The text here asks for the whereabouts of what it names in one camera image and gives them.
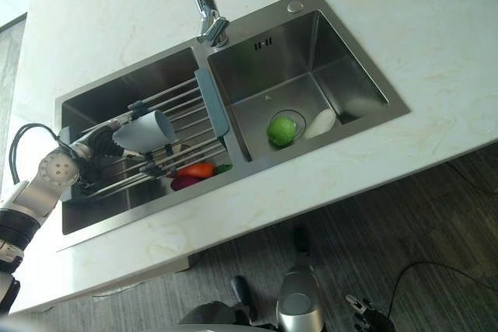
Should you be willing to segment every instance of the sink basin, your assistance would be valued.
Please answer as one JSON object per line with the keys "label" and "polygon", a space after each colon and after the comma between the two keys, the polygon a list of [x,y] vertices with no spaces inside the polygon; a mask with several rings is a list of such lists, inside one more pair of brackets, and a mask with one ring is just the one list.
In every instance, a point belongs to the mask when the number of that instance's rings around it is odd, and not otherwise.
{"label": "sink basin", "polygon": [[[177,134],[173,155],[161,147],[148,161],[96,161],[98,178],[76,184],[62,198],[63,247],[409,112],[324,0],[276,2],[234,20],[226,34],[224,47],[191,39],[56,101],[56,121],[68,142],[128,113],[138,100],[149,110],[162,110]],[[325,109],[337,114],[332,129],[304,139]],[[284,114],[295,120],[301,136],[277,149],[266,128]],[[165,175],[199,161],[233,168],[171,190]],[[160,173],[145,169],[145,163]]]}
{"label": "sink basin", "polygon": [[[67,142],[72,142],[80,137],[81,130],[120,117],[128,111],[129,104],[157,96],[158,93],[181,85],[179,89],[148,102],[148,105],[159,107],[167,114],[177,138],[191,138],[199,132],[203,133],[195,138],[195,144],[213,138],[212,129],[206,126],[209,117],[202,102],[202,95],[196,82],[190,82],[199,68],[198,62],[192,49],[178,49],[177,52],[170,51],[164,58],[159,57],[156,62],[143,67],[132,67],[130,72],[118,72],[116,78],[106,77],[104,83],[96,82],[94,88],[86,87],[83,93],[64,100],[61,104],[62,137]],[[192,142],[193,139],[185,140],[181,146],[193,145]],[[218,164],[231,163],[226,152],[209,157],[209,161]],[[170,180],[153,178],[105,198],[86,198],[99,188],[135,175],[138,170],[134,166],[138,163],[130,159],[100,159],[98,169],[101,176],[95,186],[87,188],[86,191],[76,184],[62,196],[62,232],[68,235],[104,222],[110,217],[121,218],[120,213],[140,206],[147,207],[151,201],[174,194],[169,188]],[[115,225],[115,222],[107,223],[111,228]]]}
{"label": "sink basin", "polygon": [[279,151],[265,134],[275,115],[297,118],[303,132],[324,109],[337,113],[338,127],[388,107],[319,10],[220,51],[209,64],[247,160]]}

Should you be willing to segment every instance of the cup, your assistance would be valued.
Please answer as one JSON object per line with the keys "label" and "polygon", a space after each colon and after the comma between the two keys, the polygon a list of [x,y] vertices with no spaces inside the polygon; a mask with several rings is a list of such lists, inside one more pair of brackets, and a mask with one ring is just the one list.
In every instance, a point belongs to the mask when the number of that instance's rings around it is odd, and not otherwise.
{"label": "cup", "polygon": [[130,151],[148,153],[175,141],[173,126],[160,110],[154,110],[123,124],[112,135],[113,140]]}

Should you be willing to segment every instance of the white marble countertop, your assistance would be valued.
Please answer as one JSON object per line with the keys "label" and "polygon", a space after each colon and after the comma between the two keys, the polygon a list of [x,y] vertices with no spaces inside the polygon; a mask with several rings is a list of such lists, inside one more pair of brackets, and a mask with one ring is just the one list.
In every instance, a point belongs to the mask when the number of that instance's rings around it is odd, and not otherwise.
{"label": "white marble countertop", "polygon": [[[229,19],[274,1],[217,0]],[[12,310],[96,291],[498,138],[498,0],[327,2],[410,114],[62,252],[55,250],[57,207],[16,272],[22,288]],[[189,39],[197,28],[193,0],[33,0],[12,126],[51,124],[56,96]],[[36,144],[19,150],[31,173],[51,147]]]}

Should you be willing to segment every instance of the chrome faucet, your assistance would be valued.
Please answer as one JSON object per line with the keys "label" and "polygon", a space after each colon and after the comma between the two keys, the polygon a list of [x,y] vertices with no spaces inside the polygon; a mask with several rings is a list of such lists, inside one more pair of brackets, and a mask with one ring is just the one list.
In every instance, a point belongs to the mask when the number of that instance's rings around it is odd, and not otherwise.
{"label": "chrome faucet", "polygon": [[215,0],[195,0],[201,13],[201,26],[197,40],[200,43],[208,41],[211,47],[221,47],[228,41],[225,29],[230,23],[219,15]]}

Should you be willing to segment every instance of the sink drain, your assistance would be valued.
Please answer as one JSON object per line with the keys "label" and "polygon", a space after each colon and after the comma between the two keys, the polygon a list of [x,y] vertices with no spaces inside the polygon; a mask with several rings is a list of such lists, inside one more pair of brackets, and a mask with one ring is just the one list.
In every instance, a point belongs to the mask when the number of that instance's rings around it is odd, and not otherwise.
{"label": "sink drain", "polygon": [[273,120],[275,120],[276,118],[280,117],[287,117],[290,120],[292,120],[296,125],[296,136],[294,137],[294,140],[299,139],[306,131],[306,120],[304,119],[304,116],[301,113],[299,113],[297,110],[294,109],[280,110],[277,113],[275,113],[272,118],[270,118],[268,124]]}

